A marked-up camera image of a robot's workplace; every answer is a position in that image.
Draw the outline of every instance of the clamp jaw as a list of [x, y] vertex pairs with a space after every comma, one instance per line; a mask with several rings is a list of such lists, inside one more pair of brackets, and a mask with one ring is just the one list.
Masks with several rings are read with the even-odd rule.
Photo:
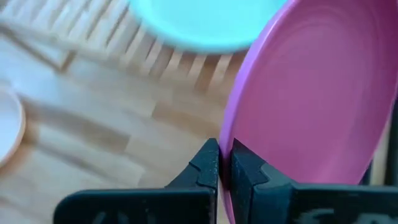
[[[63, 199], [54, 224], [216, 223], [220, 149], [209, 139], [162, 189], [84, 190]], [[398, 223], [398, 189], [299, 184], [238, 140], [230, 161], [238, 224]]]

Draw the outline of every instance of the white plate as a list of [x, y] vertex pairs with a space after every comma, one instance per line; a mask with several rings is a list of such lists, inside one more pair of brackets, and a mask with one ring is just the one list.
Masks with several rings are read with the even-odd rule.
[[25, 132], [25, 111], [18, 97], [0, 87], [0, 166], [13, 155]]

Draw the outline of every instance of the plate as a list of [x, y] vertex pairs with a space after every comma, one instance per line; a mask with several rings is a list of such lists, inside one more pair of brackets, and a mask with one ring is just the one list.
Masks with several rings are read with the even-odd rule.
[[395, 0], [287, 2], [237, 74], [224, 168], [236, 138], [298, 182], [357, 184], [396, 97], [397, 24]]
[[25, 131], [25, 112], [18, 97], [0, 88], [0, 166], [14, 154]]
[[166, 44], [198, 53], [248, 48], [285, 0], [130, 0], [131, 11]]

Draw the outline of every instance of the wooden surface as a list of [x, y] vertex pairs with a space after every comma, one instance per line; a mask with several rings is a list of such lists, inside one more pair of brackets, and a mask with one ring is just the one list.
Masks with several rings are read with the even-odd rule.
[[56, 73], [2, 37], [0, 85], [27, 114], [22, 145], [0, 169], [1, 224], [51, 223], [54, 206], [81, 189], [163, 187], [217, 137], [225, 104], [79, 57]]

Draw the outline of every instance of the wooden floor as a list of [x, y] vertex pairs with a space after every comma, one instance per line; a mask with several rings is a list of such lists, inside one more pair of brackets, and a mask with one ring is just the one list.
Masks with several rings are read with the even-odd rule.
[[79, 56], [57, 73], [1, 35], [0, 85], [27, 114], [23, 143], [0, 169], [1, 224], [51, 223], [56, 204], [77, 190], [163, 187], [217, 137], [226, 102]]

